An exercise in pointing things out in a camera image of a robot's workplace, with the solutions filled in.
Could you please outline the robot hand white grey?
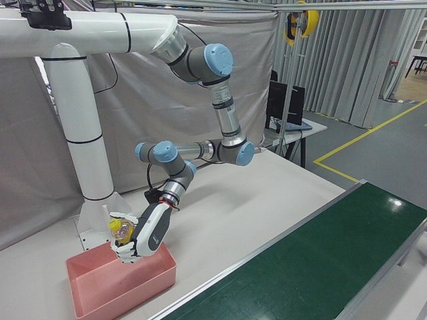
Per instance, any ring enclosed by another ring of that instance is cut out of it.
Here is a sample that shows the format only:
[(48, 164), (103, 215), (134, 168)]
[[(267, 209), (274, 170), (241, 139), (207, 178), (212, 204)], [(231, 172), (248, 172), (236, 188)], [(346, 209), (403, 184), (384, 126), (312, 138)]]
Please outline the robot hand white grey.
[(132, 214), (111, 212), (112, 218), (124, 218), (135, 225), (130, 240), (120, 245), (117, 240), (111, 243), (111, 249), (122, 263), (136, 263), (142, 257), (152, 256), (161, 245), (169, 228), (172, 208), (164, 202), (150, 204), (136, 217)]

